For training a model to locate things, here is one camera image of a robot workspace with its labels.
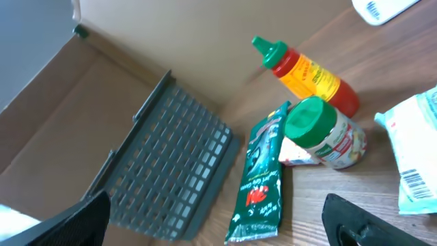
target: tabletop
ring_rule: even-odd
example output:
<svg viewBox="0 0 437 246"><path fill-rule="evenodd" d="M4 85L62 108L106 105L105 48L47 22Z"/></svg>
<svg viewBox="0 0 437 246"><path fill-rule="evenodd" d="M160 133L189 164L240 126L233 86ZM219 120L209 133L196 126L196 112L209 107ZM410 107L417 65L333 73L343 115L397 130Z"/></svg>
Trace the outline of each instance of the tabletop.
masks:
<svg viewBox="0 0 437 246"><path fill-rule="evenodd" d="M357 92L361 108L352 118L365 129L368 151L345 170L323 165L283 172L283 220L279 236L254 245L328 245L322 207L336 193L399 229L437 245L436 215L399 215L399 173L387 133L373 117L437 83L437 1L422 0L400 16L372 27L350 8L297 49L339 75ZM246 136L235 165L197 238L188 244L221 245L234 211L247 135L284 101L296 98L271 75L258 74L220 112L234 132Z"/></svg>

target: food package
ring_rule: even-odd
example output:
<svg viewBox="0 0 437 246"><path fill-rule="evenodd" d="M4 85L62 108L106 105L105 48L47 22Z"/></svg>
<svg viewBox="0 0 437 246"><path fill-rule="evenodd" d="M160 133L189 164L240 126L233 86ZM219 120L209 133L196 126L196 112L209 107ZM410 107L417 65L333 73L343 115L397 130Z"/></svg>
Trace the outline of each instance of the food package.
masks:
<svg viewBox="0 0 437 246"><path fill-rule="evenodd" d="M437 213L437 88L377 113L375 121L389 133L395 153L399 213Z"/></svg>
<svg viewBox="0 0 437 246"><path fill-rule="evenodd" d="M290 102L256 124L249 137L246 161L225 244L278 235L281 221L279 150Z"/></svg>
<svg viewBox="0 0 437 246"><path fill-rule="evenodd" d="M318 165L320 161L312 157L307 151L297 146L288 137L282 140L279 162L291 167L295 165Z"/></svg>

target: bottle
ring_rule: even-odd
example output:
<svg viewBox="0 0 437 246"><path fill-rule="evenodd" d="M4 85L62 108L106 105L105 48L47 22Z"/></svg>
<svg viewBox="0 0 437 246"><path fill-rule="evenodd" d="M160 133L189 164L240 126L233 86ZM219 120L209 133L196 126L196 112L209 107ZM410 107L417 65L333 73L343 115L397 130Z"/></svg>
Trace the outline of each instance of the bottle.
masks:
<svg viewBox="0 0 437 246"><path fill-rule="evenodd" d="M285 136L333 169L355 164L367 149L359 126L318 96L298 103L288 114Z"/></svg>
<svg viewBox="0 0 437 246"><path fill-rule="evenodd" d="M263 65L299 99L319 96L349 118L360 107L358 96L345 81L284 42L272 44L255 36L252 44L264 56Z"/></svg>

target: barcode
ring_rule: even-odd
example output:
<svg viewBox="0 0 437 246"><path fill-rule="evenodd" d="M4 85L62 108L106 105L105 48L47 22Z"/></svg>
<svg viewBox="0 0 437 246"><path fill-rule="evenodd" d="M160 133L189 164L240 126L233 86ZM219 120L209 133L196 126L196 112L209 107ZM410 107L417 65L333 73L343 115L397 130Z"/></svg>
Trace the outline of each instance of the barcode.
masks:
<svg viewBox="0 0 437 246"><path fill-rule="evenodd" d="M416 199L433 197L430 189L423 181L416 169L410 169L401 173L401 178L410 188L411 194Z"/></svg>

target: crate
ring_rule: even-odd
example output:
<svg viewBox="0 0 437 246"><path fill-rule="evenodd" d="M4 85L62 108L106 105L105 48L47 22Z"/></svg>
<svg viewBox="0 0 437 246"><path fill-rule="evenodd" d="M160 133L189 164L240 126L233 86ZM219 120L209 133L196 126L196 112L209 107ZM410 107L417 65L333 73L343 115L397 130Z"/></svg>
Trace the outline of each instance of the crate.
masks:
<svg viewBox="0 0 437 246"><path fill-rule="evenodd" d="M111 196L110 223L165 240L191 240L208 216L239 141L169 71L84 197Z"/></svg>

